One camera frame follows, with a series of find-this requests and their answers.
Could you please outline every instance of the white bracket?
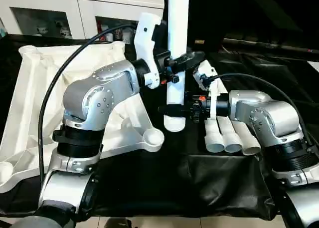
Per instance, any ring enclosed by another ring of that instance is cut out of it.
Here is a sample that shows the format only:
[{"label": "white bracket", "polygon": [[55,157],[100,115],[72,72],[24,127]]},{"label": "white bracket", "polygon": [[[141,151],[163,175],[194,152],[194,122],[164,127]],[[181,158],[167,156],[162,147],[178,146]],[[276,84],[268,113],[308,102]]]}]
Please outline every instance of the white bracket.
[{"label": "white bracket", "polygon": [[143,59],[150,69],[150,72],[144,75],[144,79],[145,85],[151,89],[160,85],[160,75],[153,55],[155,42],[152,41],[156,25],[160,25],[159,16],[146,12],[141,13],[134,39],[137,59]]}]

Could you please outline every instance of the black clamp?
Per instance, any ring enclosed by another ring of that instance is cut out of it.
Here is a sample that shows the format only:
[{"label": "black clamp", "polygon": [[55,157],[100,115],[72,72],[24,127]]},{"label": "black clamp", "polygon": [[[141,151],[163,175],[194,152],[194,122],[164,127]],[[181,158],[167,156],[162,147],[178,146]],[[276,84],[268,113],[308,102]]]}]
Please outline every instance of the black clamp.
[{"label": "black clamp", "polygon": [[158,108],[159,113],[171,117],[189,117],[194,123],[210,117],[210,97],[192,95],[186,105],[167,104]]},{"label": "black clamp", "polygon": [[170,58],[170,51],[165,49],[154,49],[154,60],[159,70],[161,84],[168,82],[178,83],[179,77],[176,75],[179,72],[195,69],[204,61],[204,52],[189,52],[183,54],[177,59]]}]

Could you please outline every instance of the black knob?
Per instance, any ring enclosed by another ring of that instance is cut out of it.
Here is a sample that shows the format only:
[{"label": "black knob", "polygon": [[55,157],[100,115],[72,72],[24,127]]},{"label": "black knob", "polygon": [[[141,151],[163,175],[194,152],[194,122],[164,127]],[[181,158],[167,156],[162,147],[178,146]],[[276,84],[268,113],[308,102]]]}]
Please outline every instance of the black knob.
[{"label": "black knob", "polygon": [[171,82],[172,83],[178,83],[179,82],[179,77],[174,75],[172,78],[171,78]]}]

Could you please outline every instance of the white pole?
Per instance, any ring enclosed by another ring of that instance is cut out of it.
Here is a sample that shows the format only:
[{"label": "white pole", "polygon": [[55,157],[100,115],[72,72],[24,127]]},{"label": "white pole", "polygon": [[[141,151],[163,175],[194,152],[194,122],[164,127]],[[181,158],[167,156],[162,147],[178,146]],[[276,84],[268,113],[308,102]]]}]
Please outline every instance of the white pole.
[{"label": "white pole", "polygon": [[[173,59],[186,53],[188,0],[168,0],[168,49]],[[184,104],[185,72],[177,74],[178,83],[167,84],[166,103]],[[186,118],[164,115],[164,125],[171,132],[184,129]]]}]

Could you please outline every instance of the white cabinet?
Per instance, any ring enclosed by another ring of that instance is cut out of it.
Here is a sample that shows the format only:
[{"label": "white cabinet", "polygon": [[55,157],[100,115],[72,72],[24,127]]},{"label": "white cabinet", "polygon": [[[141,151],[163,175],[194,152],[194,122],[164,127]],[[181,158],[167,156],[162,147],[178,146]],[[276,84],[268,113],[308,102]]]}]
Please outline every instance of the white cabinet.
[{"label": "white cabinet", "polygon": [[39,29],[60,37],[61,29],[73,39],[84,39],[77,0],[0,0],[0,18],[8,33],[35,35]]},{"label": "white cabinet", "polygon": [[125,23],[124,20],[137,21],[142,12],[153,13],[160,17],[163,15],[163,9],[161,8],[92,0],[78,1],[86,38],[91,38],[97,34],[97,27],[100,26],[100,22],[104,22],[104,25],[111,27],[110,24],[112,25],[115,19],[120,19],[119,23]]},{"label": "white cabinet", "polygon": [[135,22],[142,12],[162,17],[163,9],[164,0],[0,0],[0,18],[8,33],[73,39]]}]

